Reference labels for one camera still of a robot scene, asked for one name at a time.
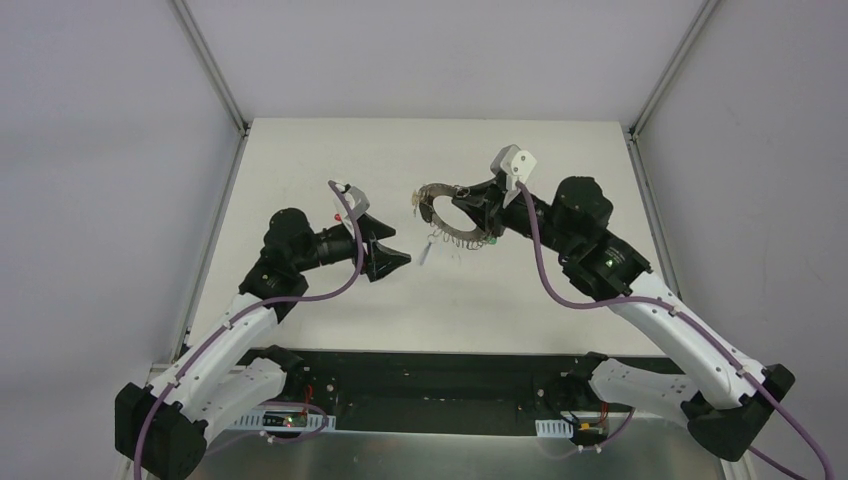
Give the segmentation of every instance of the robotic arm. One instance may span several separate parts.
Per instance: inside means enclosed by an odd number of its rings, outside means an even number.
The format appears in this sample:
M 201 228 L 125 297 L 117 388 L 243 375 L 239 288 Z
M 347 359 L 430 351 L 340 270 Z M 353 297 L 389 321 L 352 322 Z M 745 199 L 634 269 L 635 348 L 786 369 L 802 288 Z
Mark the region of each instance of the robotic arm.
M 558 253 L 570 283 L 635 325 L 684 372 L 660 375 L 592 353 L 590 368 L 571 372 L 564 385 L 546 389 L 551 392 L 546 394 L 547 403 L 555 411 L 573 409 L 566 407 L 580 398 L 630 405 L 685 426 L 714 455 L 739 460 L 774 410 L 745 373 L 778 401 L 794 383 L 792 373 L 782 365 L 764 367 L 745 355 L 676 297 L 639 252 L 607 229 L 613 206 L 593 178 L 566 178 L 550 204 L 528 193 L 532 198 L 528 209 L 525 196 L 519 195 L 519 182 L 526 181 L 535 163 L 526 150 L 505 147 L 492 163 L 495 177 L 487 182 L 423 187 L 415 197 L 422 218 L 441 226 L 433 199 L 450 195 L 452 204 L 477 226 L 473 232 L 449 232 L 465 235 L 460 238 L 466 240 L 485 242 L 507 229 L 529 238 L 535 223 L 541 244 Z M 535 211 L 535 218 L 530 211 Z M 662 303 L 673 308 L 659 308 Z M 569 306 L 581 304 L 569 302 Z M 696 327 L 676 318 L 682 314 L 732 352 L 742 368 L 734 367 Z
M 409 263 L 409 255 L 379 243 L 394 236 L 395 230 L 365 213 L 369 206 L 365 194 L 349 185 L 334 188 L 347 202 L 345 208 L 337 203 L 341 224 L 314 232 L 300 210 L 275 213 L 259 260 L 219 319 L 221 327 L 207 333 L 149 385 L 142 388 L 129 383 L 118 393 L 115 447 L 120 453 L 134 458 L 147 420 L 141 466 L 163 480 L 185 478 L 200 463 L 212 440 L 236 419 L 266 400 L 280 395 L 295 398 L 302 392 L 303 360 L 277 346 L 265 349 L 240 374 L 222 381 L 257 339 L 282 322 L 297 302 L 275 303 L 244 315 L 239 312 L 262 300 L 302 296 L 309 285 L 301 272 L 342 260 L 356 262 L 360 246 L 353 222 L 365 244 L 360 274 L 375 282 Z

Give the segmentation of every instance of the white wall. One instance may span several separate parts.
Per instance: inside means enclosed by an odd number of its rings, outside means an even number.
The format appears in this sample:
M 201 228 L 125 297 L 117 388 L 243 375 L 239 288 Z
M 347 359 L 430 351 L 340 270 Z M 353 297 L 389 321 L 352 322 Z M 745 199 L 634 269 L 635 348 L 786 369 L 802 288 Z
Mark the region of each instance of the white wall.
M 0 478 L 108 478 L 237 135 L 168 2 L 0 6 Z
M 641 139 L 684 297 L 848 474 L 848 3 L 724 2 Z M 755 444 L 821 478 L 779 417 Z M 761 478 L 781 478 L 759 464 Z
M 634 121 L 702 0 L 190 0 L 253 117 Z

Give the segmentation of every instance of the white table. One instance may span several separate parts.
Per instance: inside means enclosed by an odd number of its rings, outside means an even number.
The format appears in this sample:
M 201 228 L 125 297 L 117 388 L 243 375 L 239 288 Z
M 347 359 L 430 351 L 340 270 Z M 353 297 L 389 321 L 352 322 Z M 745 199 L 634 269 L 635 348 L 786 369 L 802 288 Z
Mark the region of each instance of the white table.
M 257 260 L 268 220 L 297 207 L 313 229 L 335 224 L 329 179 L 361 188 L 369 213 L 395 227 L 386 245 L 413 263 L 369 284 L 362 276 L 345 294 L 298 305 L 261 346 L 475 353 L 661 355 L 630 324 L 603 310 L 570 311 L 539 283 L 530 241 L 507 232 L 480 251 L 437 244 L 417 263 L 432 228 L 412 215 L 410 197 L 425 183 L 473 185 L 492 177 L 489 164 L 515 143 L 539 164 L 528 186 L 550 202 L 568 176 L 593 176 L 613 202 L 610 229 L 659 270 L 621 126 L 614 122 L 488 120 L 257 119 L 227 206 L 189 343 L 211 328 Z M 448 212 L 447 219 L 461 215 Z M 546 252 L 555 288 L 581 295 Z M 344 283 L 342 262 L 306 272 L 307 294 Z

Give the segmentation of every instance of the gray floor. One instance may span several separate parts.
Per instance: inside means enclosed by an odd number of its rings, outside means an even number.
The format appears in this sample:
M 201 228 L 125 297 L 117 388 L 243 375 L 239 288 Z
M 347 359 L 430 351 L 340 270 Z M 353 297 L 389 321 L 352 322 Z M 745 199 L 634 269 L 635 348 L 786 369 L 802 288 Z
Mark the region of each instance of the gray floor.
M 242 432 L 224 432 L 225 442 Z M 683 429 L 634 419 L 615 443 L 567 460 L 565 439 L 333 432 L 301 444 L 245 438 L 209 455 L 190 477 L 219 479 L 687 479 L 724 478 L 719 461 Z

